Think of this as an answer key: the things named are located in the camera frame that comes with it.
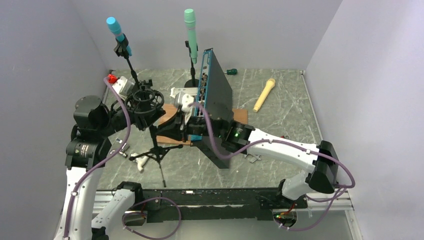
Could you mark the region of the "black tripod shock-mount stand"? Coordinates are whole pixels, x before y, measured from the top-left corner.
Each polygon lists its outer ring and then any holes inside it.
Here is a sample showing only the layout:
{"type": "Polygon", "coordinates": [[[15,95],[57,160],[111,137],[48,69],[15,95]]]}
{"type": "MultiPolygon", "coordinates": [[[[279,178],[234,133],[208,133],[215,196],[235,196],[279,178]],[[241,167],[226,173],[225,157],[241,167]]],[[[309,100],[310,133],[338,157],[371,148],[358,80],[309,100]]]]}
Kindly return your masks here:
{"type": "Polygon", "coordinates": [[[161,161],[165,155],[172,149],[183,148],[182,144],[174,146],[159,146],[157,141],[158,128],[154,125],[166,111],[163,109],[164,95],[152,89],[152,80],[136,82],[134,89],[124,101],[130,115],[131,123],[134,124],[139,130],[149,130],[152,139],[153,147],[144,153],[130,156],[129,160],[135,162],[138,158],[147,158],[155,160],[159,169],[162,169],[161,161]]]}

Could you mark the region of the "black round-base mic stand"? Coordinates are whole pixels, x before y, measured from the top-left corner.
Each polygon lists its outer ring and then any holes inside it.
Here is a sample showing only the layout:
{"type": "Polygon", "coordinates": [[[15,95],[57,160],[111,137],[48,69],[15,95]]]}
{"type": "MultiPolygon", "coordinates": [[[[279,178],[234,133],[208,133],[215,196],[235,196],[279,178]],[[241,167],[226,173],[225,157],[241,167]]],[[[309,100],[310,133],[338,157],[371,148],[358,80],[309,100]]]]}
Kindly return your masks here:
{"type": "Polygon", "coordinates": [[[114,52],[118,57],[123,57],[130,69],[130,73],[132,78],[134,79],[135,85],[134,89],[140,89],[140,82],[138,80],[138,76],[136,71],[134,70],[131,61],[130,61],[130,50],[129,50],[129,41],[124,33],[121,33],[115,37],[116,47],[114,48],[114,52]]]}

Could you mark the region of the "blue microphone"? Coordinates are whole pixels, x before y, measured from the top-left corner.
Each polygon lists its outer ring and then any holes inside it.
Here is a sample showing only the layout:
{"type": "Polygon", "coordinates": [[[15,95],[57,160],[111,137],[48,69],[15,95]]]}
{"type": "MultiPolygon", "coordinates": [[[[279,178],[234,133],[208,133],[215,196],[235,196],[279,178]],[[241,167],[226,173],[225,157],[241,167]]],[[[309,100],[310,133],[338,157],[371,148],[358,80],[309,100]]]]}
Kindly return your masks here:
{"type": "Polygon", "coordinates": [[[125,46],[125,50],[127,51],[128,55],[132,56],[132,50],[131,50],[131,47],[129,46],[129,41],[127,37],[125,36],[125,34],[122,32],[121,25],[116,20],[116,18],[110,16],[106,19],[106,23],[107,23],[108,29],[115,36],[115,39],[117,40],[117,42],[119,44],[123,44],[125,46]]]}

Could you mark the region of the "beige microphone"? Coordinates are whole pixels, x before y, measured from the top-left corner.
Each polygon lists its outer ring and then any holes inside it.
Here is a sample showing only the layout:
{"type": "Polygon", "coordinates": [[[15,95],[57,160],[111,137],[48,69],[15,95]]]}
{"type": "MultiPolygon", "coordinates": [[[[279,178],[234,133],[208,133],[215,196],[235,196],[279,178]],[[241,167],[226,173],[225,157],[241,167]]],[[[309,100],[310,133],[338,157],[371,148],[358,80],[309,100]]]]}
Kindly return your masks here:
{"type": "Polygon", "coordinates": [[[269,78],[266,81],[265,86],[264,86],[261,94],[259,95],[256,103],[254,104],[253,111],[255,113],[257,113],[260,110],[260,108],[262,107],[264,101],[268,97],[270,91],[274,88],[275,84],[276,84],[276,80],[274,78],[269,78]]]}

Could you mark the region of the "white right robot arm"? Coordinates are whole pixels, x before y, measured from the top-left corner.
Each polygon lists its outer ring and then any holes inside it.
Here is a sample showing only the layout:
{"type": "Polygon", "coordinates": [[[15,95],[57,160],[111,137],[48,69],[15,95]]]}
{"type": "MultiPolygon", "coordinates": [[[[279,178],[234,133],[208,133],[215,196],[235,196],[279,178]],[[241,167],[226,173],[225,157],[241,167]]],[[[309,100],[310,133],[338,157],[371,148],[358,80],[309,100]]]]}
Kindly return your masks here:
{"type": "Polygon", "coordinates": [[[300,173],[279,183],[275,200],[282,208],[312,191],[336,190],[340,162],[328,141],[316,145],[288,140],[233,118],[185,117],[176,113],[158,126],[157,134],[179,142],[190,140],[220,169],[228,169],[231,158],[239,154],[268,156],[300,168],[300,173]]]}

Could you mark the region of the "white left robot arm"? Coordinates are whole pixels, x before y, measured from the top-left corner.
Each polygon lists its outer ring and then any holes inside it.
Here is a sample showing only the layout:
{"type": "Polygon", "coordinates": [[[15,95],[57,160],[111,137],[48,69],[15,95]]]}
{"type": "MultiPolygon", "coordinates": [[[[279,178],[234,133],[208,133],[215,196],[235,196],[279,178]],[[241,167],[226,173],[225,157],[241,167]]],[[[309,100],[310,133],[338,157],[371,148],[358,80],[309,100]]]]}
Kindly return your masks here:
{"type": "Polygon", "coordinates": [[[98,183],[110,154],[109,136],[128,125],[123,110],[111,114],[102,100],[89,95],[80,98],[73,113],[75,126],[66,147],[66,195],[54,236],[56,240],[109,240],[111,230],[125,211],[137,210],[144,203],[140,183],[123,181],[112,200],[93,216],[98,183]]]}

